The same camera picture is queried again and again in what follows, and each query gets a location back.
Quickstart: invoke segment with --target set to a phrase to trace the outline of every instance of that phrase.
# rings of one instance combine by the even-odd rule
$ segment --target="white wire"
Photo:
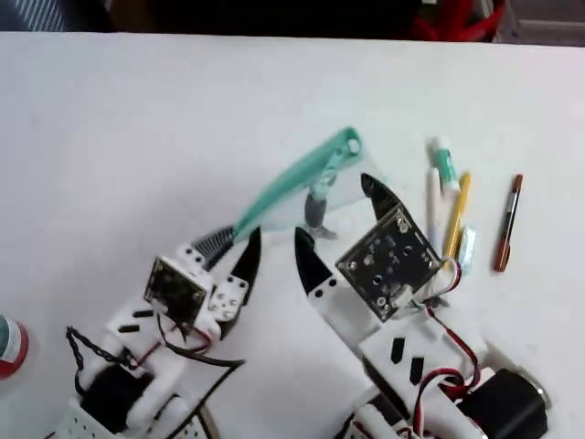
[[[457,278],[459,277],[459,270],[460,270],[459,263],[454,258],[446,257],[442,261],[443,261],[443,264],[445,264],[446,262],[451,264],[451,268],[452,268],[451,271],[453,273],[453,277],[452,277],[451,281],[449,282],[449,285],[444,287],[442,290],[432,291],[432,294],[430,296],[428,296],[427,299],[430,299],[432,297],[437,297],[437,296],[443,295],[445,293],[449,293],[452,290],[452,288],[455,286],[455,282],[457,282]],[[435,282],[437,280],[438,275],[439,275],[438,273],[435,274],[431,280],[431,290],[434,290],[434,285],[435,285]]]
[[[435,378],[433,378],[432,380],[429,381],[429,384],[427,384],[427,386],[425,387],[425,392],[429,390],[429,388],[433,388],[433,387],[438,387],[439,384],[441,384],[442,382],[444,382],[446,380],[446,376],[445,375],[439,375]],[[444,382],[445,385],[448,386],[454,386],[454,384],[452,384],[451,382],[445,381]],[[420,430],[417,431],[417,426],[416,425],[412,425],[412,430],[414,430],[414,433],[419,436],[422,437],[424,435],[424,410],[422,409],[422,395],[420,396],[420,405],[419,405],[419,410],[420,410]]]

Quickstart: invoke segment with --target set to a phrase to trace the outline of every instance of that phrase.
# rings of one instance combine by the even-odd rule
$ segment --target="perforated plate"
[[[219,439],[217,427],[207,409],[202,410],[201,417],[206,423],[209,435],[203,428],[199,417],[195,416],[177,439]],[[77,398],[69,400],[68,408],[55,431],[55,439],[125,439],[123,434],[111,434],[97,421],[89,416],[79,405]],[[150,435],[150,430],[135,434],[132,439],[160,439]]]
[[[378,318],[386,321],[437,273],[441,260],[399,204],[336,265]]]
[[[111,434],[81,409],[77,398],[71,398],[55,432],[57,439],[114,439],[123,436]]]

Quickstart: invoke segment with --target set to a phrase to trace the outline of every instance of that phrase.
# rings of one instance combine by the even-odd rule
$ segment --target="black wire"
[[[229,375],[231,375],[233,372],[235,372],[239,368],[239,366],[241,366],[241,364],[239,364],[238,366],[231,367],[228,370],[226,370],[224,372],[224,374],[221,375],[221,377],[219,377],[219,380],[217,380],[215,382],[215,384],[209,388],[207,393],[205,395],[203,395],[203,398],[201,398],[201,400],[199,401],[199,404],[196,405],[195,409],[193,409],[191,411],[191,413],[185,418],[185,420],[178,427],[176,427],[175,430],[166,437],[166,439],[173,439],[178,434],[180,434],[183,431],[183,429],[188,426],[189,422],[191,422],[191,419],[193,417],[197,416],[197,414],[201,410],[201,407],[203,407],[205,405],[205,403],[207,402],[209,397],[213,394],[213,392],[221,385],[221,383],[223,381],[226,380],[226,378]]]
[[[158,330],[161,333],[161,337],[165,342],[165,346],[175,352],[177,355],[181,357],[185,357],[187,359],[194,359],[195,361],[200,361],[202,363],[208,364],[210,366],[219,366],[221,368],[232,368],[232,367],[239,367],[246,362],[244,359],[213,359],[211,357],[206,357],[205,355],[198,354],[193,350],[180,348],[179,346],[175,346],[168,342],[165,337],[165,332],[163,327],[161,326],[161,317],[159,314],[156,315],[156,323],[158,325]]]
[[[105,359],[106,361],[108,361],[110,363],[115,363],[115,364],[118,364],[120,366],[125,366],[126,368],[128,368],[130,370],[134,370],[138,367],[138,364],[136,363],[136,361],[133,362],[132,358],[126,357],[126,358],[120,359],[120,358],[114,356],[113,354],[111,354],[107,350],[102,349],[98,345],[96,345],[95,343],[91,342],[91,340],[89,340],[87,337],[82,335],[74,327],[67,327],[67,331],[65,332],[65,337],[67,338],[69,345],[71,346],[71,350],[73,351],[73,357],[75,357],[75,363],[77,364],[77,370],[75,371],[75,391],[79,395],[85,394],[85,390],[81,387],[81,384],[80,384],[80,373],[85,366],[84,366],[84,362],[83,362],[83,356],[81,355],[81,352],[80,352],[80,347],[78,346],[77,341],[75,341],[75,339],[79,340],[83,346],[85,346],[86,348],[91,350],[95,355],[97,355],[98,357],[102,357],[103,359]]]
[[[198,415],[201,407],[205,405],[209,397],[213,394],[213,392],[221,385],[223,381],[225,381],[229,375],[234,373],[240,366],[242,366],[246,361],[244,359],[235,359],[235,360],[227,360],[227,359],[212,359],[210,357],[206,357],[204,355],[197,354],[196,352],[192,352],[187,349],[180,348],[178,346],[172,345],[166,340],[165,332],[163,331],[163,327],[161,326],[161,317],[160,315],[156,315],[156,323],[158,324],[158,330],[161,333],[163,341],[165,342],[165,346],[175,352],[177,355],[181,357],[185,357],[188,359],[194,359],[195,361],[200,361],[202,363],[209,364],[211,366],[219,366],[221,368],[228,368],[221,377],[209,388],[203,398],[199,400],[199,403],[195,406],[195,408],[191,411],[191,413],[185,418],[185,420],[180,423],[178,427],[170,433],[166,439],[173,439],[178,434],[180,434],[185,427],[191,422],[191,419]]]

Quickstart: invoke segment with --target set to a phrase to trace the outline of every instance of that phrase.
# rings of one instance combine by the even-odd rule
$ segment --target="green and red can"
[[[24,326],[0,316],[0,380],[12,376],[25,361],[28,333]]]

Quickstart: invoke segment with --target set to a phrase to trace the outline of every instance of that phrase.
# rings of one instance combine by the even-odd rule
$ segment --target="teal handle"
[[[316,147],[280,174],[264,189],[234,226],[234,241],[245,239],[255,229],[269,209],[291,194],[316,184],[324,175],[328,186],[335,182],[336,173],[359,162],[364,157],[357,131],[347,127]],[[315,185],[314,190],[324,190]]]

